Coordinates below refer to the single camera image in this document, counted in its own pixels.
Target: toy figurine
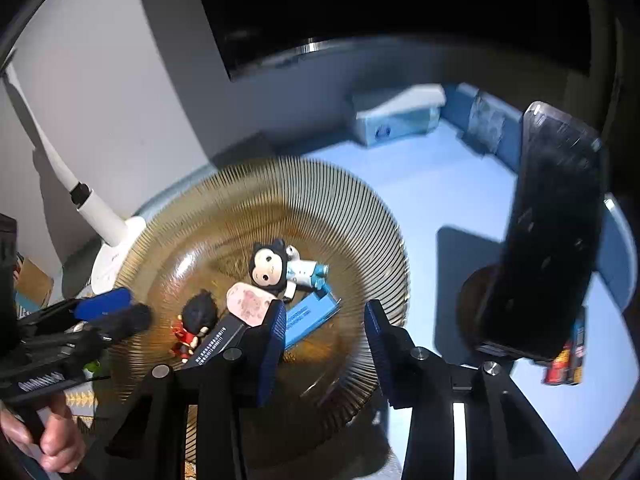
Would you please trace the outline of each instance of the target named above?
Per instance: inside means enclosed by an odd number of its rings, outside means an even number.
[[[178,342],[172,348],[172,354],[188,361],[198,347],[200,339],[214,326],[218,320],[218,310],[211,294],[201,290],[182,308],[182,314],[171,324],[171,331]]]
[[[226,292],[226,308],[248,326],[258,326],[277,298],[257,286],[238,282]]]
[[[290,245],[285,247],[282,238],[276,238],[271,245],[254,244],[254,254],[249,262],[249,273],[254,285],[272,294],[284,290],[283,301],[291,301],[298,285],[315,290],[330,292],[326,284],[329,266],[301,260],[298,250]]]

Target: finger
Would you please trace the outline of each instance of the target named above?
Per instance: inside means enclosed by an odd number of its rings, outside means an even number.
[[[79,449],[76,455],[72,458],[71,462],[60,468],[61,473],[72,473],[78,468],[79,463],[84,458],[84,442],[82,442],[82,449]]]
[[[15,418],[8,410],[0,412],[0,426],[7,438],[14,441],[14,444],[31,444],[33,439],[26,426]]]
[[[66,405],[66,397],[64,393],[59,393],[51,397],[49,401],[51,413],[60,415],[65,418],[71,418],[71,409]]]
[[[69,415],[51,413],[47,419],[44,433],[40,439],[40,448],[49,456],[56,456],[67,447],[72,447],[79,430]]]
[[[67,472],[70,468],[73,471],[84,456],[84,441],[82,438],[76,440],[71,447],[67,447],[55,456],[43,455],[40,458],[40,465],[45,471]]]

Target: smartphone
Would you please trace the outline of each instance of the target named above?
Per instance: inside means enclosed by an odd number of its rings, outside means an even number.
[[[481,351],[538,361],[560,353],[594,269],[605,185],[596,131],[533,102],[503,252],[476,316]]]

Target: green object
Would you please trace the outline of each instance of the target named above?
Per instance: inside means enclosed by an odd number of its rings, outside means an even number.
[[[84,365],[84,369],[95,374],[100,369],[100,361],[91,361]]]

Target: glass plate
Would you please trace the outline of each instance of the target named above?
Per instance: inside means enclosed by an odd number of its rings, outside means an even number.
[[[330,266],[340,311],[284,355],[264,408],[241,413],[249,468],[286,462],[349,422],[378,380],[363,330],[364,303],[378,298],[391,323],[406,316],[409,271],[398,225],[363,182],[322,162],[281,158],[233,166],[173,200],[139,236],[118,275],[154,311],[148,332],[110,350],[121,400],[168,351],[170,324],[186,301],[210,290],[220,315],[227,289],[250,283],[255,241],[284,238],[304,259]],[[304,296],[297,292],[296,304]],[[197,408],[190,407],[186,459],[194,462]]]

